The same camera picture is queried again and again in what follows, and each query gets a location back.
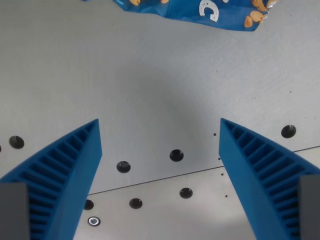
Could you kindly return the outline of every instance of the black hole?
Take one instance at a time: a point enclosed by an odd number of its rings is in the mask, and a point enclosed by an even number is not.
[[[170,152],[170,159],[174,162],[180,162],[183,158],[184,153],[179,149],[175,149],[172,152]]]
[[[22,149],[25,145],[25,141],[19,136],[12,136],[9,138],[9,144],[14,149]]]
[[[97,216],[92,216],[88,218],[88,224],[92,227],[97,227],[100,225],[100,223],[101,223],[101,220]]]
[[[179,194],[183,199],[189,199],[194,194],[194,192],[190,188],[185,187],[180,190]]]
[[[287,125],[281,130],[282,137],[289,139],[292,138],[296,134],[296,127],[293,125]]]
[[[120,172],[120,173],[127,173],[130,171],[131,166],[130,163],[128,163],[127,161],[120,161],[117,163],[116,165],[116,169]]]
[[[89,200],[89,199],[87,199],[86,201],[85,201],[85,205],[84,205],[84,210],[91,210],[91,209],[93,209],[94,208],[94,202],[93,201],[91,201],[91,200]]]
[[[142,207],[142,201],[139,198],[133,198],[130,200],[129,205],[133,209],[139,209]]]

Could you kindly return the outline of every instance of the snack bag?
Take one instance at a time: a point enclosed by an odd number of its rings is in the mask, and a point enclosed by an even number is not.
[[[220,29],[254,31],[277,0],[113,0],[125,11]]]

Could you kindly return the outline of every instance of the blue snack bag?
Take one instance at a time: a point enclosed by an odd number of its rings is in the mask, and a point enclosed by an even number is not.
[[[254,31],[277,0],[113,0],[125,11],[204,24],[215,28]]]

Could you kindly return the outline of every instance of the metal plate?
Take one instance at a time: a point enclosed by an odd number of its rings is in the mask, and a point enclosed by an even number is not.
[[[193,195],[180,197],[182,188]],[[133,209],[133,198],[142,207]],[[254,240],[224,167],[125,187],[88,197],[74,240]],[[88,219],[98,217],[92,227]]]
[[[221,117],[291,150],[320,145],[319,1],[281,0],[252,33],[111,0],[0,4],[0,176],[94,118],[103,157],[91,193],[221,166]],[[284,139],[288,124],[297,133]]]

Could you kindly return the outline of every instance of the white letter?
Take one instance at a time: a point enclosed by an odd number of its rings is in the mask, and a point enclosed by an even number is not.
[[[210,19],[215,22],[218,21],[219,9],[218,9],[217,5],[210,0],[202,0],[199,5],[200,16],[205,15],[205,8],[209,8],[213,11],[213,14],[210,14]]]

